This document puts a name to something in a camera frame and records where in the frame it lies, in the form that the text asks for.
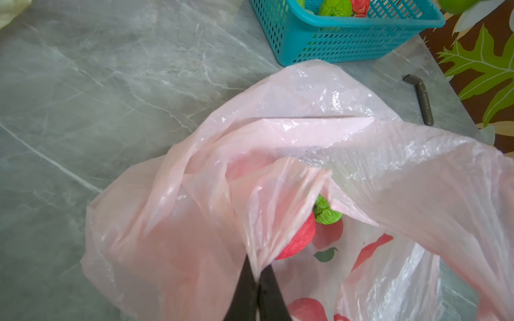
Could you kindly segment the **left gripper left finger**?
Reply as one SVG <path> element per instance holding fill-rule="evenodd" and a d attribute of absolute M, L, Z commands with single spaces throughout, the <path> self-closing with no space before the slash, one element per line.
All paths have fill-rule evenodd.
<path fill-rule="evenodd" d="M 258 310 L 258 284 L 248 256 L 242 266 L 231 305 L 224 321 L 255 321 Z"/>

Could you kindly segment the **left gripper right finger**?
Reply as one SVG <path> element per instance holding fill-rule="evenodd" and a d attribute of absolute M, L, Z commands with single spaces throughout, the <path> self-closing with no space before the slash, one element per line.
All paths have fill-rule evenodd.
<path fill-rule="evenodd" d="M 271 265 L 258 282 L 258 311 L 260 321 L 292 321 Z"/>

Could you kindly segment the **pink red fruit toy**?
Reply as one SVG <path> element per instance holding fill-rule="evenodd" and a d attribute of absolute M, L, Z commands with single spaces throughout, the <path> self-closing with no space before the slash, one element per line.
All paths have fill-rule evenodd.
<path fill-rule="evenodd" d="M 290 258 L 303 251 L 313 240 L 316 234 L 316 221 L 311 213 L 301 229 L 297 231 L 289 244 L 281 251 L 276 260 Z"/>

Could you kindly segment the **green bumpy fruit toy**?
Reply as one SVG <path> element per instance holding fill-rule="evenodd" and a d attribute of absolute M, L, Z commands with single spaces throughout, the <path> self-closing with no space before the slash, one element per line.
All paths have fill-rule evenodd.
<path fill-rule="evenodd" d="M 325 226 L 337 223 L 343 216 L 342 213 L 332 209 L 328 200 L 322 195 L 319 195 L 315 202 L 313 215 L 317 223 Z"/>

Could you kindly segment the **pink plastic bag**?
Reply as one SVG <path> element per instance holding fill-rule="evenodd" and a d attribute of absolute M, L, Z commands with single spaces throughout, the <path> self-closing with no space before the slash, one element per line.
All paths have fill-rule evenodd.
<path fill-rule="evenodd" d="M 276 260 L 319 195 L 343 214 Z M 245 257 L 273 267 L 294 320 L 439 320 L 440 262 L 513 319 L 513 160 L 407 123 L 312 61 L 211 113 L 89 206 L 86 277 L 138 320 L 223 320 Z"/>

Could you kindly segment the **teal plastic basket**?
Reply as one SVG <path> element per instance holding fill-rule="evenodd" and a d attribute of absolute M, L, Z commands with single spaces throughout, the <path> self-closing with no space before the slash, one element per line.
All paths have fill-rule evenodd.
<path fill-rule="evenodd" d="M 323 17 L 321 1 L 251 1 L 278 63 L 375 60 L 445 18 L 433 1 L 371 1 L 365 17 Z"/>

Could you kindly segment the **green cabbage toy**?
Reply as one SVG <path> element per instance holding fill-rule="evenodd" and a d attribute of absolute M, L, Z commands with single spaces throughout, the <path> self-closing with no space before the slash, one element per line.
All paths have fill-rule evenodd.
<path fill-rule="evenodd" d="M 324 0 L 318 10 L 319 16 L 351 17 L 353 15 L 351 0 Z"/>

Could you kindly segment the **yellow plastic bag with fruit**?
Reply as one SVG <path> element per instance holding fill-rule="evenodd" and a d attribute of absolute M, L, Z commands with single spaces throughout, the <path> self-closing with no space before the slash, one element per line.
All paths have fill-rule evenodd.
<path fill-rule="evenodd" d="M 0 0 L 0 29 L 9 25 L 31 4 L 32 0 Z"/>

